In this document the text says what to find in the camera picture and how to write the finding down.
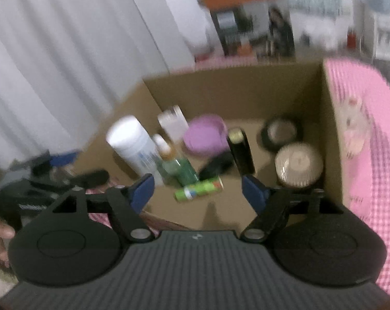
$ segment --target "green cylindrical package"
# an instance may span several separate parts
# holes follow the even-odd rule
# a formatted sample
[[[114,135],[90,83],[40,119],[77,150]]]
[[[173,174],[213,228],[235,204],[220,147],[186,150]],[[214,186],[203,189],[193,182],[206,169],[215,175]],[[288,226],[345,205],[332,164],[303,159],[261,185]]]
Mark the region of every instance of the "green cylindrical package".
[[[175,192],[175,199],[178,202],[183,202],[221,190],[223,190],[222,181],[219,177],[216,177],[185,186],[183,189]]]

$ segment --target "white bottle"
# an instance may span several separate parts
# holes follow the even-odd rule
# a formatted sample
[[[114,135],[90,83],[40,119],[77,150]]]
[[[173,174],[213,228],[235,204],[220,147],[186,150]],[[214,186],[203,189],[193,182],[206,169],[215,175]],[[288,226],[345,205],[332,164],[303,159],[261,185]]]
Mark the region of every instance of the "white bottle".
[[[138,119],[131,115],[121,118],[107,132],[106,141],[138,175],[152,174],[156,185],[163,184],[156,168],[156,145]]]

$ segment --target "white logo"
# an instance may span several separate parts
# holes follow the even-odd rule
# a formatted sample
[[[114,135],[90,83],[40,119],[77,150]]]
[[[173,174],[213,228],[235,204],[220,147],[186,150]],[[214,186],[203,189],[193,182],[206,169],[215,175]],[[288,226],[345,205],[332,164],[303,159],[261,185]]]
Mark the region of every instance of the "white logo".
[[[202,238],[203,238],[203,235],[199,234],[199,233],[195,236],[192,236],[192,239],[194,239],[194,240],[201,240]]]

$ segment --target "green bottle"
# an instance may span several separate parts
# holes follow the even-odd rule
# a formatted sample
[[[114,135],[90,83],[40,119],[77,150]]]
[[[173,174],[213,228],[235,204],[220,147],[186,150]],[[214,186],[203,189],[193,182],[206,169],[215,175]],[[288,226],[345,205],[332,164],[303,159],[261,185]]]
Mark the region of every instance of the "green bottle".
[[[198,174],[186,157],[178,155],[176,150],[159,134],[153,135],[152,139],[162,159],[158,166],[160,167],[159,172],[163,176],[176,178],[182,186],[194,184],[199,181]]]

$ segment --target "purple container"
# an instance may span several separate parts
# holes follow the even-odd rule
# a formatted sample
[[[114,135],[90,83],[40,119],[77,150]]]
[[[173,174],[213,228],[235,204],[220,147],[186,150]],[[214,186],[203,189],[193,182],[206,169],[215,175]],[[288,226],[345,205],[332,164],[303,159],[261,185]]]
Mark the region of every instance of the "purple container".
[[[183,142],[191,153],[212,157],[229,149],[227,133],[228,129],[220,116],[202,115],[189,123]]]

